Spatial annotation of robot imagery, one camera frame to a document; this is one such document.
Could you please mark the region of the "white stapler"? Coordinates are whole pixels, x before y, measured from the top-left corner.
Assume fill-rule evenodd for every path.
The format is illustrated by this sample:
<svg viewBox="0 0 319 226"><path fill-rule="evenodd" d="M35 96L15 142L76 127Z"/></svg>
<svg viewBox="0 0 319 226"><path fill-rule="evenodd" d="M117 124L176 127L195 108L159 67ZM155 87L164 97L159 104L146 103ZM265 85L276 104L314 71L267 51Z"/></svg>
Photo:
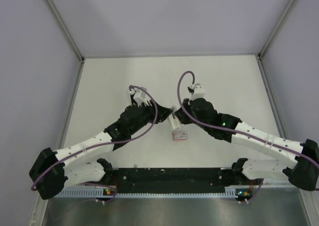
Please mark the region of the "white stapler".
<svg viewBox="0 0 319 226"><path fill-rule="evenodd" d="M175 111L177 108L175 106L171 107L172 113L168 117L168 121L170 122L172 130L177 130L181 127L179 119L175 116Z"/></svg>

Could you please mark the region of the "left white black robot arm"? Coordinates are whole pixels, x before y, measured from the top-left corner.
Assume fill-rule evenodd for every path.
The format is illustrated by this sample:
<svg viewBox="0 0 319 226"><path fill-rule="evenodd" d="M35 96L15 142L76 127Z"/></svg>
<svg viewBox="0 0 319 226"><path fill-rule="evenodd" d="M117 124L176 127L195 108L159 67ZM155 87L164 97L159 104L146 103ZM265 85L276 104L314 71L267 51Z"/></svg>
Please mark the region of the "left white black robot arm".
<svg viewBox="0 0 319 226"><path fill-rule="evenodd" d="M154 126L165 121L172 112L172 108L153 100L143 100L140 92L134 93L131 104L119 119L97 135L64 149L43 149L29 171L32 191L48 200L70 186L87 182L110 183L112 165L103 155L132 141L132 136L147 124Z"/></svg>

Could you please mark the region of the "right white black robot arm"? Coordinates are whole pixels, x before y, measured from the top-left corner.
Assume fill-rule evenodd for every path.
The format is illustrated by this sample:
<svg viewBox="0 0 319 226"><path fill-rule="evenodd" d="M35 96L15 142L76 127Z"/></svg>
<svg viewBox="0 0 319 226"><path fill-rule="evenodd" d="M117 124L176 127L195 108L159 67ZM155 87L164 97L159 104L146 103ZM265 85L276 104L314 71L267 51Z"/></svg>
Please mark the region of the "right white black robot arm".
<svg viewBox="0 0 319 226"><path fill-rule="evenodd" d="M316 191L319 178L319 146L306 139L292 141L260 131L240 118L217 112L204 98L179 100L175 116L181 124L195 124L214 139L242 145L279 161L295 187Z"/></svg>

